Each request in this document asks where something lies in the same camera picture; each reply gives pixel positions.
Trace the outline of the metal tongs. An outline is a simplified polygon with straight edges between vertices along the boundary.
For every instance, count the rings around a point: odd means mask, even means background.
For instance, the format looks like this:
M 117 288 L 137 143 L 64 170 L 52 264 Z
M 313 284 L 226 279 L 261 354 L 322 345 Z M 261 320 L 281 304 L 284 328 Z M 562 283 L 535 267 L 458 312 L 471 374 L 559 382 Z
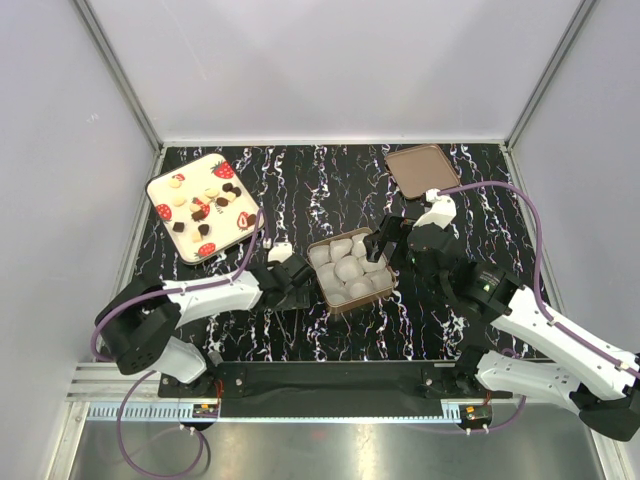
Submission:
M 307 291 L 302 292 L 290 292 L 283 300 L 277 305 L 271 307 L 272 311 L 293 311 L 293 310 L 305 310 L 310 306 L 309 293 Z

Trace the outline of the rose gold chocolate box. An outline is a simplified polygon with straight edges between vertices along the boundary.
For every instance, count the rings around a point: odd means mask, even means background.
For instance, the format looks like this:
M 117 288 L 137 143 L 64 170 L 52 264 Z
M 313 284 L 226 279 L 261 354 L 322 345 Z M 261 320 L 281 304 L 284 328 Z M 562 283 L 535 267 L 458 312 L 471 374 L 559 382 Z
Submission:
M 385 300 L 396 285 L 396 275 L 384 255 L 375 262 L 367 259 L 364 238 L 370 234 L 370 228 L 362 227 L 318 241 L 307 249 L 321 297 L 332 316 Z

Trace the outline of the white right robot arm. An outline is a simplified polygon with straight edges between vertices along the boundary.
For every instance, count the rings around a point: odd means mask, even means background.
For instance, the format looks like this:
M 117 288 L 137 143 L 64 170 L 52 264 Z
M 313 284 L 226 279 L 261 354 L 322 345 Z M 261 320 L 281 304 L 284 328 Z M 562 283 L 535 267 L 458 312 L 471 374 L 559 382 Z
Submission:
M 470 321 L 492 326 L 547 357 L 536 363 L 478 346 L 463 350 L 442 376 L 445 392 L 509 392 L 560 406 L 590 429 L 627 442 L 639 430 L 639 357 L 619 350 L 557 312 L 548 317 L 534 291 L 501 267 L 467 258 L 449 227 L 388 215 L 363 240 L 366 257 L 411 270 L 434 298 Z

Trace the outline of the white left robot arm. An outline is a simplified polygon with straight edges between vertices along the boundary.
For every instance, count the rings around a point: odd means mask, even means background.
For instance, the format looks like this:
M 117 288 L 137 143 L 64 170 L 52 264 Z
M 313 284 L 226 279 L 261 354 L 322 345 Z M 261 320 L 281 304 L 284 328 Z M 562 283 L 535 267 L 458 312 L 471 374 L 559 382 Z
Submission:
M 226 312 L 295 310 L 306 306 L 315 272 L 294 254 L 279 262 L 240 268 L 189 281 L 135 277 L 95 319 L 101 338 L 123 375 L 153 370 L 196 396 L 215 386 L 216 372 L 201 351 L 175 336 L 182 326 Z

